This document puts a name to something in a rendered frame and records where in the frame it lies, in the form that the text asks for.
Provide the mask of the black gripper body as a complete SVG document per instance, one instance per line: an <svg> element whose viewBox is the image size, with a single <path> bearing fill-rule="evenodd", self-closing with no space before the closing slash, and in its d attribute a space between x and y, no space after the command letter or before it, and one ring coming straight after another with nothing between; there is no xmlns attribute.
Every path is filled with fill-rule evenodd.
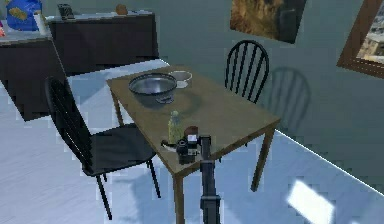
<svg viewBox="0 0 384 224"><path fill-rule="evenodd" d="M188 141L180 139L176 145L176 152L180 156L187 156L189 154Z"/></svg>

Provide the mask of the large grey metal bowl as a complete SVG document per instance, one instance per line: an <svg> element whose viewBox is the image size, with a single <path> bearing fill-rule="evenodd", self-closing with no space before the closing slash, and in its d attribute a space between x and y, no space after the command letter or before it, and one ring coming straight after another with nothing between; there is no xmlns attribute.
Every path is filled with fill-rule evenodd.
<svg viewBox="0 0 384 224"><path fill-rule="evenodd" d="M143 104L169 104L174 100L177 81L169 74L148 73L133 78L128 87Z"/></svg>

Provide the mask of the brown wooden table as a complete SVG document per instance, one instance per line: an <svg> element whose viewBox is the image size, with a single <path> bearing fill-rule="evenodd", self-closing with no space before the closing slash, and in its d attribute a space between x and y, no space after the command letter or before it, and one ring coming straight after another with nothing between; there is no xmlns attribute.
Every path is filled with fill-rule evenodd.
<svg viewBox="0 0 384 224"><path fill-rule="evenodd" d="M184 128L196 126L200 134L211 137L211 158L214 160L263 136L251 184L253 191L258 188L275 128L280 121L277 116L198 73L193 74L187 87L174 92L172 103L149 109L128 89L129 82L135 77L132 74L109 79L107 84L114 104L128 112L173 177L176 224L185 224L183 178L197 171L200 163L181 165L176 153L160 146L160 142L168 137L168 121L173 111L181 114Z"/></svg>

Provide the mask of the dark brown counter cabinet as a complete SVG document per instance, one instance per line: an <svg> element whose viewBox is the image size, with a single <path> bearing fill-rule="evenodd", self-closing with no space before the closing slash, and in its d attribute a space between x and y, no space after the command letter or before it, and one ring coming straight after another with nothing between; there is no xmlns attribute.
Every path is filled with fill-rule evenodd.
<svg viewBox="0 0 384 224"><path fill-rule="evenodd" d="M159 58L155 15L85 16L49 22L68 76Z"/></svg>
<svg viewBox="0 0 384 224"><path fill-rule="evenodd" d="M45 80L66 74L48 37L0 42L0 81L25 121L49 114Z"/></svg>

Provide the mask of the brown frameless wall picture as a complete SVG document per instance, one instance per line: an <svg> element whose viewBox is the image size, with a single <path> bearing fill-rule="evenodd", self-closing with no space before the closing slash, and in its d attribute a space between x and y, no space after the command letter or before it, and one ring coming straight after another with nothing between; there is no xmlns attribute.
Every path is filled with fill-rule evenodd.
<svg viewBox="0 0 384 224"><path fill-rule="evenodd" d="M294 44L307 0L232 0L230 28Z"/></svg>

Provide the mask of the brown framed wall picture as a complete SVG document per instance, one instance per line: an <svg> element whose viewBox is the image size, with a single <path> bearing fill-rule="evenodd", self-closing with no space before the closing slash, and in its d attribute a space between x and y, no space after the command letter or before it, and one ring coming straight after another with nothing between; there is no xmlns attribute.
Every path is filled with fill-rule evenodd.
<svg viewBox="0 0 384 224"><path fill-rule="evenodd" d="M384 0L363 0L337 61L338 67L384 79L384 64L357 57L383 2Z"/></svg>

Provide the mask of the black remote control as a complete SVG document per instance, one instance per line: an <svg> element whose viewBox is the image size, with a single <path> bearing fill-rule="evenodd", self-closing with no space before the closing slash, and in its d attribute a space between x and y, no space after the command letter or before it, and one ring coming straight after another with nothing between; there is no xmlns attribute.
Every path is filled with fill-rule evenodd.
<svg viewBox="0 0 384 224"><path fill-rule="evenodd" d="M63 20L74 18L72 8L69 4L58 4L57 7Z"/></svg>

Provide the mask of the blue bag with yellow print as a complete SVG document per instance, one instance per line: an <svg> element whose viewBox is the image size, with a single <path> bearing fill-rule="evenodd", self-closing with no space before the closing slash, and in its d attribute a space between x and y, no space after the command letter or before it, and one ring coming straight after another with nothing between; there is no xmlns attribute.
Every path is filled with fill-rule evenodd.
<svg viewBox="0 0 384 224"><path fill-rule="evenodd" d="M18 31L37 31L36 11L42 11L41 0L4 0L7 25Z"/></svg>

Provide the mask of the glass bottle of pineapple juice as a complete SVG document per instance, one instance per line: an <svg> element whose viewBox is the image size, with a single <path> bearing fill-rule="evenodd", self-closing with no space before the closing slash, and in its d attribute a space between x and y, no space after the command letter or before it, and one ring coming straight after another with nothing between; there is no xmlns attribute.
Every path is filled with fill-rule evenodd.
<svg viewBox="0 0 384 224"><path fill-rule="evenodd" d="M179 113L177 111L171 112L171 117L168 122L168 142L176 144L184 136Z"/></svg>

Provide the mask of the black spindle-back chair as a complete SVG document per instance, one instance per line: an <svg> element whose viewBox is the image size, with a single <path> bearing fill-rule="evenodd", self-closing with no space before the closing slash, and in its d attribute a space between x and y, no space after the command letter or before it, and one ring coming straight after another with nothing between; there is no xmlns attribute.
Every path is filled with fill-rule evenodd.
<svg viewBox="0 0 384 224"><path fill-rule="evenodd" d="M269 75L269 56L254 40L242 40L229 51L224 86L257 103Z"/></svg>
<svg viewBox="0 0 384 224"><path fill-rule="evenodd" d="M145 163L151 171L157 197L161 197L152 162L156 153L134 123L91 134L68 84L48 77L44 87L51 119L62 140L80 161L83 173L96 178L109 220L112 213L101 181L107 181L107 173Z"/></svg>

